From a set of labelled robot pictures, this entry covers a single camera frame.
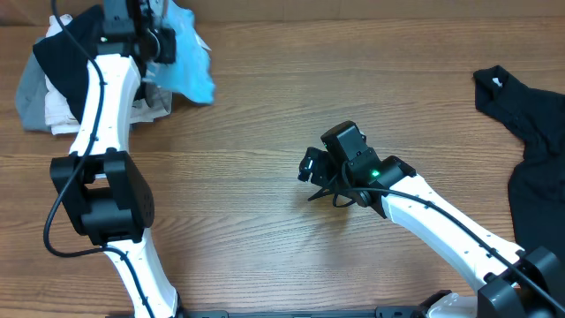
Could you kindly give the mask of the light blue t-shirt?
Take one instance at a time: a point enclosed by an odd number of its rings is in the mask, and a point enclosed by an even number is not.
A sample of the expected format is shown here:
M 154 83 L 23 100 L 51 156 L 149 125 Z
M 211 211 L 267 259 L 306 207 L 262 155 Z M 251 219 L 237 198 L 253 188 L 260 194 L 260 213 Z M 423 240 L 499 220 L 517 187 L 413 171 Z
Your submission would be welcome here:
M 209 47 L 196 32 L 194 22 L 191 10 L 168 1 L 164 23 L 176 33 L 176 61 L 173 64 L 149 63 L 143 80 L 181 94 L 192 102 L 213 104 L 215 83 L 209 70 Z

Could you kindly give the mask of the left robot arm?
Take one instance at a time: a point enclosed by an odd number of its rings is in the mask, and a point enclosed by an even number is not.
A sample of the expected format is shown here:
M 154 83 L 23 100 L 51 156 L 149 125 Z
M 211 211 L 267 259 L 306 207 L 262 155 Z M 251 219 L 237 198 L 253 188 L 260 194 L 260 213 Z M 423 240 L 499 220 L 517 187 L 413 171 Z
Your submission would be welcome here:
M 95 52 L 79 45 L 89 76 L 79 132 L 69 154 L 52 160 L 57 197 L 43 230 L 57 257 L 106 254 L 130 295 L 135 317 L 183 317 L 182 300 L 166 277 L 152 238 L 154 197 L 129 154 L 134 97 L 147 63 L 173 64 L 176 33 L 160 0 L 107 1 Z M 49 238 L 58 208 L 93 248 L 56 250 Z

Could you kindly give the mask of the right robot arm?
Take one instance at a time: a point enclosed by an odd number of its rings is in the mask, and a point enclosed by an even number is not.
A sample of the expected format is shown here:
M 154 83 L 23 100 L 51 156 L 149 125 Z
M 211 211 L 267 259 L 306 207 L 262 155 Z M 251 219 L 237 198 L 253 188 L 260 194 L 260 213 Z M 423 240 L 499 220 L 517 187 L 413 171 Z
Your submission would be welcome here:
M 471 297 L 439 291 L 416 307 L 411 317 L 562 317 L 564 267 L 544 247 L 527 251 L 482 227 L 444 200 L 408 163 L 396 156 L 381 160 L 352 121 L 320 137 L 322 149 L 309 147 L 298 180 L 325 196 L 373 209 L 430 246 L 472 288 Z

